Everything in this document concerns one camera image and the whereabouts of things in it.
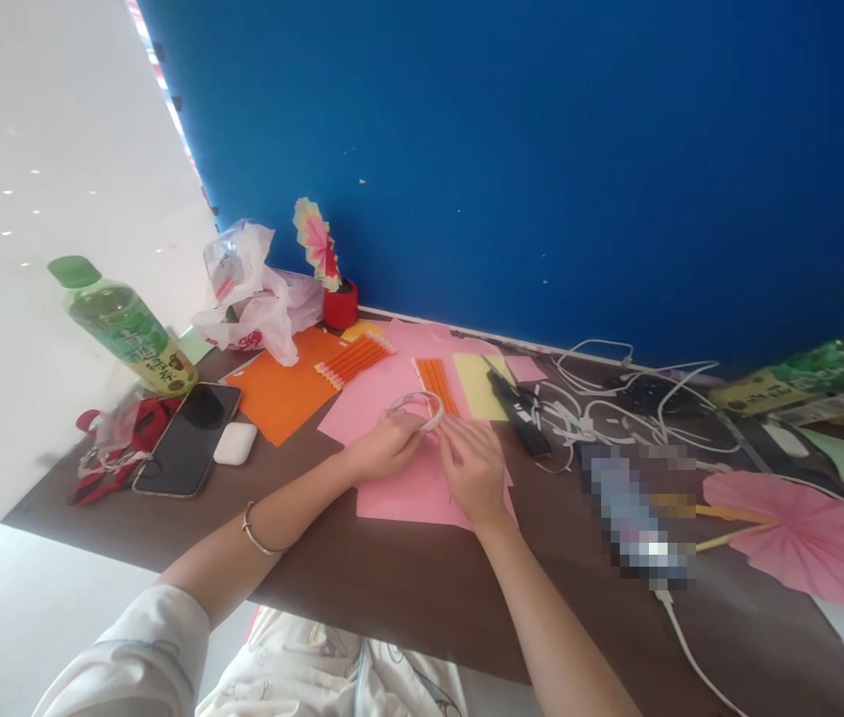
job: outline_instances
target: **white plastic bag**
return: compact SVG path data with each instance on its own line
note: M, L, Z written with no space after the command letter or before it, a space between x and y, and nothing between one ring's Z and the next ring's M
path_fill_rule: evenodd
M221 349L266 349L293 365L300 359L293 334L322 318L322 284L266 265L274 234L242 221L207 246L203 256L219 303L193 317L193 328ZM239 317L235 324L226 323L230 307Z

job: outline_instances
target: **green bottle cap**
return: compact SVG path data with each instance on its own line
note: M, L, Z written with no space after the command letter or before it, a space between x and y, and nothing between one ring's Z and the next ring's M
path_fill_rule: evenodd
M60 257L48 264L47 269L65 289L81 289L102 278L97 268L80 256Z

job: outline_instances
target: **table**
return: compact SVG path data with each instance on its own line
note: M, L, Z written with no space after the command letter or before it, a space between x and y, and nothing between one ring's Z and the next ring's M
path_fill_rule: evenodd
M245 354L214 351L200 363L200 372L204 380L216 380L245 360ZM593 380L619 372L581 359L571 365ZM328 409L329 404L281 448L261 437L243 466L215 466L193 500L124 491L91 506L69 507L65 499L89 447L85 441L4 523L161 572L248 501L339 450L317 430ZM526 456L510 426L496 428L528 544L645 717L728 715L688 664L661 604L644 585L620 578L609 566L577 468L548 475ZM722 426L705 428L709 435L726 436ZM752 468L740 454L732 454L731 464ZM658 460L643 461L641 470L648 487L659 493L699 494L707 475L671 470ZM683 523L692 539L703 540L724 530L710 520ZM844 715L844 647L808 596L784 588L750 568L741 554L723 548L698 560L694 584L674 597L696 659L750 717ZM456 527L357 519L354 490L316 519L252 600L528 682L501 590L474 535Z

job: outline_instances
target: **black phone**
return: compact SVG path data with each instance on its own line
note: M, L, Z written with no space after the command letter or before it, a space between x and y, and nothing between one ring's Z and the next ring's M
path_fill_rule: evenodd
M237 386L193 386L163 431L153 457L137 474L133 490L170 498L191 498L199 493L223 429L239 402Z

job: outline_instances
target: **red cup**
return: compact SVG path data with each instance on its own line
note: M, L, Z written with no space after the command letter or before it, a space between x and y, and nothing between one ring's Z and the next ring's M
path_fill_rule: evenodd
M322 315L330 329L345 331L359 320L359 288L348 279L336 292L322 290Z

